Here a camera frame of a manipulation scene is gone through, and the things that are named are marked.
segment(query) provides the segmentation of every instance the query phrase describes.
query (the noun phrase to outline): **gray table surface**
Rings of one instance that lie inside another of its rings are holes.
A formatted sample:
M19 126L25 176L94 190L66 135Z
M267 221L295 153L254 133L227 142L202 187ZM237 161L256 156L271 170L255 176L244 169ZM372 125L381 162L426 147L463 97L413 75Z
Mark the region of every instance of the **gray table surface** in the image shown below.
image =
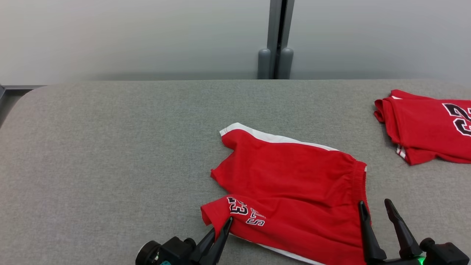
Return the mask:
M471 99L433 80L160 81L52 85L21 98L0 129L0 264L133 264L149 240L200 240L200 205L226 194L210 177L240 122L327 145L368 164L380 245L398 256L390 198L416 239L471 255L471 165L408 166L375 99L389 91ZM221 264L302 264L231 237Z

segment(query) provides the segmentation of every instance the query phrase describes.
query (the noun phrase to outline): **white stripe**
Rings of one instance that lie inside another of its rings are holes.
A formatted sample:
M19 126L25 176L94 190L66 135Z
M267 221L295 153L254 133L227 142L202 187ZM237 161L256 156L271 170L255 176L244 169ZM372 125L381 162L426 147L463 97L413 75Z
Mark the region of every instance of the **white stripe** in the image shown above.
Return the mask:
M321 145L321 144L310 143L310 142L301 142L301 141L298 141L298 140L295 140L295 139L291 139L289 137L284 137L284 136L280 136L280 135L273 135L273 134L269 134L269 133L265 133L265 132L260 132L260 131L254 130L254 129L252 129L250 127L247 127L247 126L245 126L243 124L240 124L240 123L231 124L227 128L222 129L219 133L221 134L221 136L223 136L224 134L226 134L226 133L228 133L232 130L246 131L246 132L250 133L253 137L255 137L259 140L265 141L265 142L271 142L271 143L298 143L298 144L305 144L305 145L310 145L310 146L314 146L314 147L319 147L319 148L322 148L322 149L325 149L325 150L328 150L328 151L338 151L335 148L328 147L328 146Z
M396 150L396 153L400 155L403 159L406 159L406 150L404 147L398 144L398 149Z
M294 259L297 259L297 260L300 260L300 261L303 261L303 262L306 262L306 263L309 263L309 264L312 264L312 265L325 265L324 263L320 263L320 262L314 261L314 260L312 260L312 259L308 259L308 258L299 256L299 255L296 255L296 254L291 253L291 252L288 252L288 251L286 251L286 250L282 250L282 249L278 249L278 248L272 248L272 247L265 246L265 245L262 245L262 244L257 244L257 245L259 245L259 246L261 246L261 247L264 247L264 248L268 248L268 249L270 249L270 250L272 250L272 251L274 251L274 252L276 252L276 253L280 253L281 255L285 255L285 256L287 256L287 257L294 258Z

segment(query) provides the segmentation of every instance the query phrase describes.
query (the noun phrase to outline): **elastic waistband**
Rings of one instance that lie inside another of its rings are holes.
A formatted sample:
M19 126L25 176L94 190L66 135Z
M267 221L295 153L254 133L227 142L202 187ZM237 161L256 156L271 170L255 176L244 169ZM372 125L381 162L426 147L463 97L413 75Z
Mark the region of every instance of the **elastic waistband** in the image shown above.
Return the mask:
M354 205L358 205L359 201L364 201L366 208L368 208L368 202L366 201L366 163L356 161L353 165L352 173L352 200Z

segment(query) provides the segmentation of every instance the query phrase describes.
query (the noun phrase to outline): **folded red jersey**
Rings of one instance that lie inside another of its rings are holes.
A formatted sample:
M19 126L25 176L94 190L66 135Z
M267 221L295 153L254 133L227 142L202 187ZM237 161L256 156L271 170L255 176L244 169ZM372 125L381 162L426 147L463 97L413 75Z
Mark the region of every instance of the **folded red jersey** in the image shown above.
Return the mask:
M204 222L310 264L365 264L358 202L366 164L336 149L236 123L220 132L234 150L211 176L229 193L201 207Z
M471 100L433 99L393 90L375 101L397 153L410 165L440 157L471 163Z

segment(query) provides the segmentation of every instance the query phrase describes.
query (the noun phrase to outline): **green led light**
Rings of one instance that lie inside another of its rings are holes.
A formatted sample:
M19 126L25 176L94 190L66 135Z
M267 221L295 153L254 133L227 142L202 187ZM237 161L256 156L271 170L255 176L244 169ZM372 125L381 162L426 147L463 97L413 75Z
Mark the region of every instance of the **green led light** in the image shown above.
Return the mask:
M420 265L423 265L423 261L425 260L425 257L420 257L417 260L420 262Z

